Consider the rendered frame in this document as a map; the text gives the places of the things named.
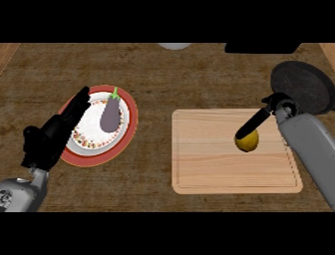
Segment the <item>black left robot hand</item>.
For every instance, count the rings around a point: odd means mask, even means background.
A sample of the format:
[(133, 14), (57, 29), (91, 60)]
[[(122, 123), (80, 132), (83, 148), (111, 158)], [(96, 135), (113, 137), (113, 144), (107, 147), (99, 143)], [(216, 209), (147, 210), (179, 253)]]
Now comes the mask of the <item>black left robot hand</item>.
[(21, 165), (46, 171), (57, 165), (62, 156), (73, 130), (91, 107), (91, 88), (83, 87), (70, 101), (64, 111), (54, 115), (43, 127), (28, 126), (24, 129), (25, 157)]

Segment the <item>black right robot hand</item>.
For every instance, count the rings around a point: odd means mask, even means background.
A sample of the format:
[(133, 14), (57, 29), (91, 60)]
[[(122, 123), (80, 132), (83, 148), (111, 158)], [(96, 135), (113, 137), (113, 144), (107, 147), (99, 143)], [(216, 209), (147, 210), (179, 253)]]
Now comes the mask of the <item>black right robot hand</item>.
[(284, 93), (274, 93), (268, 98), (262, 100), (266, 103), (266, 107), (259, 110), (247, 123), (240, 128), (235, 138), (246, 138), (268, 120), (268, 118), (277, 115), (280, 110), (286, 110), (287, 115), (293, 118), (299, 114), (299, 106), (295, 100)]

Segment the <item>yellow lemon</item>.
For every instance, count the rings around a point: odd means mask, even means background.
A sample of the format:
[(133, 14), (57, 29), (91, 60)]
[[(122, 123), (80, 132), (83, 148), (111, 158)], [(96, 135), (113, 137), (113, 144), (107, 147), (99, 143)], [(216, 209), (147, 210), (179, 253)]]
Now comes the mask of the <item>yellow lemon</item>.
[(255, 130), (244, 138), (235, 140), (238, 149), (244, 152), (252, 152), (258, 149), (259, 145), (259, 132)]

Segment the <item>pale wooden cutting board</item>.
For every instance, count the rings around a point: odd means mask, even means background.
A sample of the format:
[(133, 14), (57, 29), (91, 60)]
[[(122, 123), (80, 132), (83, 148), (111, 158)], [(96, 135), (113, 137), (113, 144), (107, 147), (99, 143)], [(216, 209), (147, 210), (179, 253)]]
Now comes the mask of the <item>pale wooden cutting board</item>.
[(238, 149), (235, 133), (255, 109), (172, 114), (172, 187), (179, 194), (298, 193), (302, 177), (275, 119), (258, 128), (259, 145)]

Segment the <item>black frying pan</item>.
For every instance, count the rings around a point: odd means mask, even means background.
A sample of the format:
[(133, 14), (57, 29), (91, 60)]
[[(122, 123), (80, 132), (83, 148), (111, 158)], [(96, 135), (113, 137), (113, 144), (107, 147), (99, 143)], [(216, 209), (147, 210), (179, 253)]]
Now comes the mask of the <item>black frying pan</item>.
[(301, 61), (280, 63), (271, 74), (271, 87), (299, 104), (305, 113), (315, 116), (335, 112), (335, 85), (327, 74)]

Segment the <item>white patterned plate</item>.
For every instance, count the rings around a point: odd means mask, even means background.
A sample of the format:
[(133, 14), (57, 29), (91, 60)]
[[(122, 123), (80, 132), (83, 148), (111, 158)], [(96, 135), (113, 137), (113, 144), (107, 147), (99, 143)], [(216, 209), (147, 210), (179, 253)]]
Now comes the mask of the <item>white patterned plate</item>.
[(114, 132), (104, 132), (101, 128), (101, 119), (110, 95), (111, 92), (98, 92), (91, 95), (92, 106), (85, 112), (67, 144), (67, 148), (77, 155), (93, 156), (111, 150), (129, 130), (130, 108), (125, 99), (120, 101), (122, 122), (119, 129)]

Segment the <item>purple eggplant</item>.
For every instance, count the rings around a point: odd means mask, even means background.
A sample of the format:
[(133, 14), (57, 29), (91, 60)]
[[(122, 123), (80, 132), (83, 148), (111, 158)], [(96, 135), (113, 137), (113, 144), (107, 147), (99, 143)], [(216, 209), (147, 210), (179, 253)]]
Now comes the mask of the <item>purple eggplant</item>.
[(114, 132), (119, 129), (122, 122), (120, 101), (122, 96), (119, 94), (119, 90), (114, 90), (108, 98), (108, 103), (101, 119), (101, 128), (104, 132)]

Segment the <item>red round placemat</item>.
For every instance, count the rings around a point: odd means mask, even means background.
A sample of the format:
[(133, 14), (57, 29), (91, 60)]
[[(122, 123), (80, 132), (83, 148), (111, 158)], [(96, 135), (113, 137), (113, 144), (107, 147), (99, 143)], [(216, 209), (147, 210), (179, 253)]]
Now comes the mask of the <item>red round placemat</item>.
[[(120, 97), (122, 121), (114, 132), (104, 132), (101, 119), (113, 93)], [(91, 104), (62, 153), (62, 159), (79, 167), (98, 166), (120, 155), (133, 140), (139, 125), (136, 101), (120, 87), (91, 87)]]

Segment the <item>black appliance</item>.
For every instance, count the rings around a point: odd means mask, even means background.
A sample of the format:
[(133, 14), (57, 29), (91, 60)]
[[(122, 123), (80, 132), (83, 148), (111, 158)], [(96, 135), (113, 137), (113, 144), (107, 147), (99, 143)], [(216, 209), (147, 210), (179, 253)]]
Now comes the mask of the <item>black appliance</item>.
[(230, 54), (292, 54), (301, 44), (299, 43), (289, 43), (289, 44), (235, 44), (227, 43), (225, 44), (225, 52)]

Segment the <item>pale grey round object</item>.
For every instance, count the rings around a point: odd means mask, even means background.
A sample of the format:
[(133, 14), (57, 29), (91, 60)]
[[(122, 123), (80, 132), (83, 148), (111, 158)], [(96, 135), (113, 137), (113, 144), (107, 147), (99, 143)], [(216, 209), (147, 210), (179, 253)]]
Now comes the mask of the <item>pale grey round object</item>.
[(169, 50), (182, 50), (191, 46), (191, 43), (160, 43), (160, 46)]

